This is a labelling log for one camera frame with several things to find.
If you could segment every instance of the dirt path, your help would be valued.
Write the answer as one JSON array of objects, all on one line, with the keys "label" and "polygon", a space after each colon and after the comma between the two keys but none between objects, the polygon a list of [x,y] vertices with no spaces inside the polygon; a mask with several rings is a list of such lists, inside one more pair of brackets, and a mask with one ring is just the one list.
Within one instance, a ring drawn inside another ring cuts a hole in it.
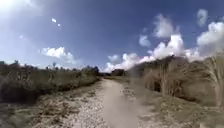
[{"label": "dirt path", "polygon": [[138,105],[134,97],[123,93],[115,81],[102,80],[96,96],[82,105],[80,112],[70,115],[60,127],[73,128],[165,128],[153,119],[153,113]]}]

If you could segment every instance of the shrub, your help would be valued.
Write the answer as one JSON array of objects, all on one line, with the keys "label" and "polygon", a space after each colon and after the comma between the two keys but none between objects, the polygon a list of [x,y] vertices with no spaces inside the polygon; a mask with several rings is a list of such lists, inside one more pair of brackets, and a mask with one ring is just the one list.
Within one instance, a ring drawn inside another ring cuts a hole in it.
[{"label": "shrub", "polygon": [[3,102],[35,103],[40,95],[68,91],[98,81],[97,67],[88,70],[38,69],[20,66],[18,61],[0,63],[0,100]]}]

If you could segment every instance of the white cloud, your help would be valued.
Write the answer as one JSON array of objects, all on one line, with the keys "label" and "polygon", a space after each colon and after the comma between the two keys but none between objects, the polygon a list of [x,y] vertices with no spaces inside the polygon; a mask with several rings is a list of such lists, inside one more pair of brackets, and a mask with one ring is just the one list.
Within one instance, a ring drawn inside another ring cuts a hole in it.
[{"label": "white cloud", "polygon": [[59,48],[43,48],[41,50],[41,53],[45,56],[50,56],[50,57],[56,57],[62,60],[65,60],[67,63],[70,64],[77,64],[79,60],[75,60],[74,56],[70,52],[65,52],[64,47],[59,47]]},{"label": "white cloud", "polygon": [[51,21],[54,22],[54,23],[57,23],[57,20],[54,19],[54,18],[52,18]]},{"label": "white cloud", "polygon": [[130,69],[136,64],[143,62],[150,62],[155,59],[162,59],[168,55],[176,55],[187,57],[190,61],[202,59],[199,54],[199,50],[195,49],[185,49],[184,41],[180,34],[171,35],[170,41],[166,45],[161,42],[154,50],[149,50],[149,56],[139,57],[136,53],[123,54],[122,62],[118,64],[107,63],[105,69],[106,72],[113,71],[114,69]]},{"label": "white cloud", "polygon": [[150,41],[148,40],[148,37],[146,35],[140,35],[139,44],[142,47],[150,47]]},{"label": "white cloud", "polygon": [[197,38],[198,45],[223,44],[224,42],[224,23],[212,22],[208,25],[208,31],[203,32]]},{"label": "white cloud", "polygon": [[119,55],[108,56],[108,59],[111,62],[118,62],[120,60],[120,56]]},{"label": "white cloud", "polygon": [[168,55],[182,55],[184,49],[184,42],[181,35],[171,35],[171,39],[167,46],[161,42],[154,51],[148,51],[154,58],[163,58]]},{"label": "white cloud", "polygon": [[172,34],[176,33],[172,22],[165,18],[162,14],[156,16],[156,21],[154,22],[156,28],[154,30],[154,35],[158,38],[170,37]]},{"label": "white cloud", "polygon": [[135,64],[137,64],[139,57],[136,53],[124,53],[122,56],[122,62],[119,64],[112,64],[110,62],[107,63],[107,67],[105,69],[105,72],[111,72],[114,69],[129,69],[133,67]]},{"label": "white cloud", "polygon": [[208,11],[205,9],[199,9],[197,13],[197,22],[199,26],[205,25],[208,19]]}]

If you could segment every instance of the treeline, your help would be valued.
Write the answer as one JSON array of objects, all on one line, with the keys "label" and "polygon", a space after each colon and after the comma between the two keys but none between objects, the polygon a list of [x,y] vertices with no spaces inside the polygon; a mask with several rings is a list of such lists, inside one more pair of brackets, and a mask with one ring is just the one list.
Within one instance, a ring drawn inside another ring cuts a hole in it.
[{"label": "treeline", "polygon": [[0,101],[35,103],[39,96],[88,86],[99,80],[98,67],[39,69],[0,62]]},{"label": "treeline", "polygon": [[128,71],[114,70],[113,74],[139,78],[147,89],[163,95],[223,106],[223,53],[193,62],[184,57],[167,56],[136,65]]}]

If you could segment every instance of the sky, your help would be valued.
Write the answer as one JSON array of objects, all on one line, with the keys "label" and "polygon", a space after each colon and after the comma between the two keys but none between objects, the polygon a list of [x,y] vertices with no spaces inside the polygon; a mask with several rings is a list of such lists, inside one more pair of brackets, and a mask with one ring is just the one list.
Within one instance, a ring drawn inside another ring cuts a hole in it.
[{"label": "sky", "polygon": [[0,0],[0,60],[129,69],[223,49],[223,0]]}]

